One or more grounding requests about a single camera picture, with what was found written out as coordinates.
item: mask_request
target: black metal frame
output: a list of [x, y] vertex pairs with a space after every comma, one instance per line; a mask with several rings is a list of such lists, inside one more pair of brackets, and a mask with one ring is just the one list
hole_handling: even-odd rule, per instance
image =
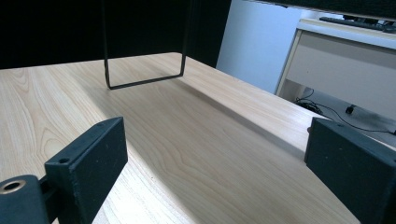
[[189, 5], [189, 12], [187, 14], [187, 21], [186, 21], [186, 28], [184, 31], [184, 39], [183, 39], [183, 47], [181, 51], [181, 66], [180, 66], [180, 73], [178, 75], [172, 75], [168, 77], [156, 77], [136, 82], [130, 82], [125, 84], [120, 84], [116, 86], [111, 86], [110, 84], [110, 73], [109, 73], [109, 66], [108, 66], [108, 53], [107, 53], [107, 38], [106, 38], [106, 16], [105, 16], [105, 0], [102, 0], [102, 23], [103, 23], [103, 39], [104, 39], [104, 52], [105, 52], [105, 77], [106, 77], [106, 84], [110, 90], [117, 90], [126, 87], [132, 87], [142, 84], [148, 84], [157, 81], [163, 81], [167, 79], [183, 77], [184, 69], [186, 66], [186, 58], [187, 58], [187, 48], [189, 46], [189, 37], [191, 35], [191, 28], [194, 21], [194, 10], [196, 9], [196, 0], [190, 0]]

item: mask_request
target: wooden table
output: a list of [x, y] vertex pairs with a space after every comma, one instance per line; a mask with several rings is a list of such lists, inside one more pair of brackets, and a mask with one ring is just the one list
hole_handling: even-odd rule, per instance
[[[180, 55], [110, 61], [113, 83]], [[96, 223], [358, 223], [303, 162], [314, 114], [188, 59], [186, 75], [106, 89], [102, 61], [0, 71], [0, 180], [124, 116], [129, 161]]]

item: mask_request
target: white wall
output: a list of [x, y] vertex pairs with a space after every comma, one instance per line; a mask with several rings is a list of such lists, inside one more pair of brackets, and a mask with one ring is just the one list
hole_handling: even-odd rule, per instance
[[233, 0], [217, 68], [275, 93], [302, 11]]

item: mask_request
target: keyboard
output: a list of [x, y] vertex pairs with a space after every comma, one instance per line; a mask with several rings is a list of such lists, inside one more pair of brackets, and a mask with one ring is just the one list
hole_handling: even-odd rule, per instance
[[369, 23], [364, 23], [364, 22], [360, 22], [360, 21], [345, 21], [345, 20], [329, 18], [329, 17], [321, 17], [321, 18], [319, 18], [319, 20], [337, 23], [337, 24], [355, 26], [355, 27], [360, 27], [360, 28], [366, 28], [366, 29], [371, 29], [371, 30], [377, 30], [377, 31], [384, 30], [384, 25], [381, 25], [381, 24], [369, 24]]

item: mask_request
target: white desk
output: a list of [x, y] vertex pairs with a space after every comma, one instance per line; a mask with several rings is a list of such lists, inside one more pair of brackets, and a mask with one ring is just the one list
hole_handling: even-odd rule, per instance
[[396, 119], [396, 35], [301, 20], [276, 95], [304, 87]]

